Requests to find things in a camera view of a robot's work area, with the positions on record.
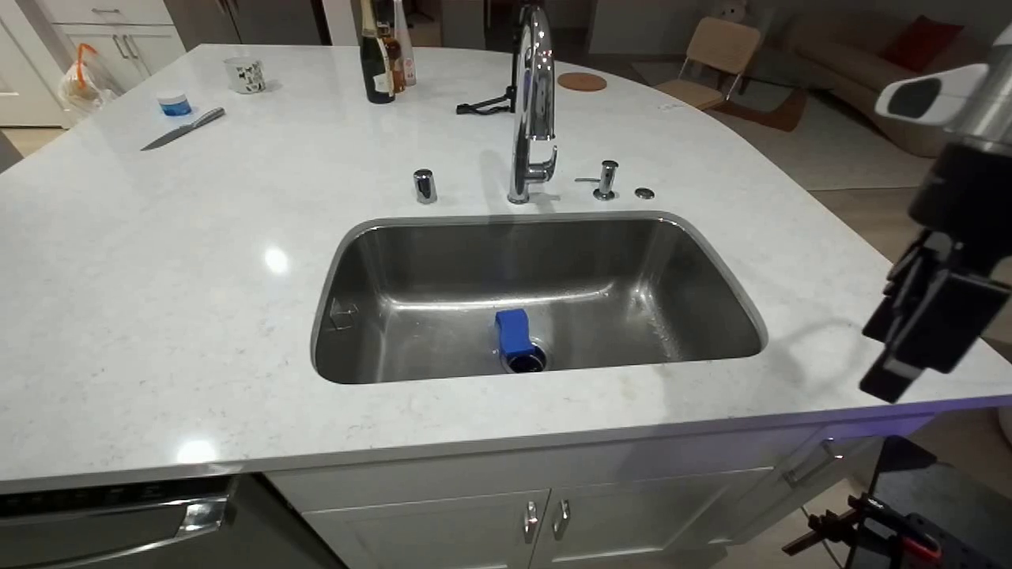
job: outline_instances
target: dishwasher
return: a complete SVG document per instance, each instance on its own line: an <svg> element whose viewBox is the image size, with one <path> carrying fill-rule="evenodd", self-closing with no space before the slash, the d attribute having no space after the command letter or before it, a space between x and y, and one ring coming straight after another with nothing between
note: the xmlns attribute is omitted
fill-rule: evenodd
<svg viewBox="0 0 1012 569"><path fill-rule="evenodd" d="M0 497L0 569L331 569L267 477Z"/></svg>

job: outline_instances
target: kitchen counter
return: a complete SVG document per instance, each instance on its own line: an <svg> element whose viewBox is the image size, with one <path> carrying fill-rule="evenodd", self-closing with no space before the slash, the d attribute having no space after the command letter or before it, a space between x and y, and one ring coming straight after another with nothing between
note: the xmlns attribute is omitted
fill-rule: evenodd
<svg viewBox="0 0 1012 569"><path fill-rule="evenodd" d="M229 54L273 89L234 94ZM416 50L394 104L367 104L358 50L199 47L0 176L0 489L182 477L427 451L566 447L692 428L903 417L994 406L989 347L901 406L858 390L887 263L717 119L637 82L561 89L548 196L507 204L512 118L456 118L508 57ZM155 94L229 118L157 151ZM614 204L591 198L618 158ZM419 205L411 172L432 168ZM340 236L370 220L673 212L757 303L757 359L536 376L335 385L310 365Z"/></svg>

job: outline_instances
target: chrome faucet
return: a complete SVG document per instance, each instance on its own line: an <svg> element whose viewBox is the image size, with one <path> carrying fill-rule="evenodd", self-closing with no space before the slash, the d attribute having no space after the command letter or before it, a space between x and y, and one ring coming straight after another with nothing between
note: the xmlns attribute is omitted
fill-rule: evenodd
<svg viewBox="0 0 1012 569"><path fill-rule="evenodd" d="M549 47L549 27L535 2L517 9L517 27L508 204L528 204L528 184L544 184L555 173L555 54Z"/></svg>

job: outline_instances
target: blue object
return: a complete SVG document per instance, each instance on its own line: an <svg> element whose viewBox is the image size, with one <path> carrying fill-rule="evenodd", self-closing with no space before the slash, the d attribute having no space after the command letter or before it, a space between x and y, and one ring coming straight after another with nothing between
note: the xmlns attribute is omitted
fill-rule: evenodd
<svg viewBox="0 0 1012 569"><path fill-rule="evenodd" d="M498 310L495 313L495 329L498 329L498 353L507 362L535 353L532 327L528 327L528 313L524 310Z"/></svg>

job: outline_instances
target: undermount sink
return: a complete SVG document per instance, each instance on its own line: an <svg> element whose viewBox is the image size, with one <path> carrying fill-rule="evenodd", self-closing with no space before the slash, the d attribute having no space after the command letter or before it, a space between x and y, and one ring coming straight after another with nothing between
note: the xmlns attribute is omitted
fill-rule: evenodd
<svg viewBox="0 0 1012 569"><path fill-rule="evenodd" d="M528 313L548 371L750 359L766 342L682 220L411 220L345 236L314 365L331 384L512 372L498 310Z"/></svg>

